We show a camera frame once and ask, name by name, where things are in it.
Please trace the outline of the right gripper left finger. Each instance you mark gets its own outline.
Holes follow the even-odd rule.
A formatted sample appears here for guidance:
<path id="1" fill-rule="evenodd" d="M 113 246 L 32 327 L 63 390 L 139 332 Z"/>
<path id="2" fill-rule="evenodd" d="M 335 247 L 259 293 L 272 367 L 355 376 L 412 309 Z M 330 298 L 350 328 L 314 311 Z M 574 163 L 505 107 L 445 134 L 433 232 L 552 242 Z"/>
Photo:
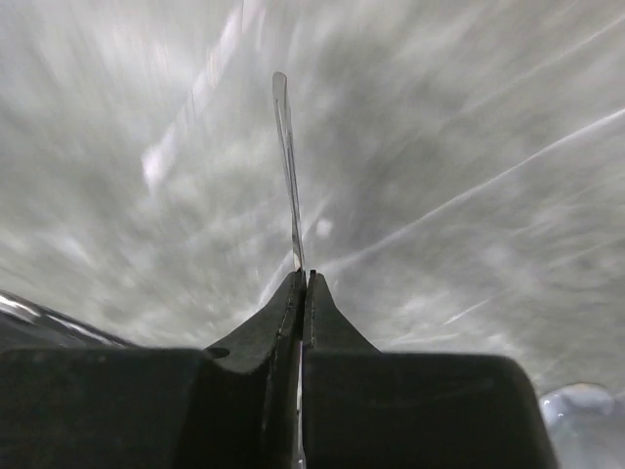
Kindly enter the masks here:
<path id="1" fill-rule="evenodd" d="M 5 468 L 292 468 L 305 283 L 204 349 L 1 349 Z"/>

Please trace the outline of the metal tongs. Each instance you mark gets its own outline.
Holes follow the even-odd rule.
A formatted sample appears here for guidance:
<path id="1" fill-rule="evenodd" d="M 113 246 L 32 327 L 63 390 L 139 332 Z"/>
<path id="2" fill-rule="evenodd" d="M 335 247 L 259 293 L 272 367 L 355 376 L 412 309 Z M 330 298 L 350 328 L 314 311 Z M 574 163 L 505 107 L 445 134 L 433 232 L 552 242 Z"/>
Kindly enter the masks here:
<path id="1" fill-rule="evenodd" d="M 276 71 L 272 75 L 271 90 L 277 136 L 282 151 L 282 166 L 291 210 L 291 237 L 294 267 L 297 271 L 304 273 L 305 256 L 294 157 L 291 107 L 288 96 L 287 76 L 283 72 Z"/>

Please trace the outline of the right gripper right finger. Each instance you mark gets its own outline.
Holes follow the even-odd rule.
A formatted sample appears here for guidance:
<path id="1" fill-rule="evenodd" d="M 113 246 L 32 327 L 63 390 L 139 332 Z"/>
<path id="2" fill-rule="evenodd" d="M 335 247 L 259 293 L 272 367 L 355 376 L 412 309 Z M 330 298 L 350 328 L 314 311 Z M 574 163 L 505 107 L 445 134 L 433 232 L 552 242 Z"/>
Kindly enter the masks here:
<path id="1" fill-rule="evenodd" d="M 384 353 L 307 287 L 303 438 L 311 468 L 554 468 L 524 370 L 503 356 Z"/>

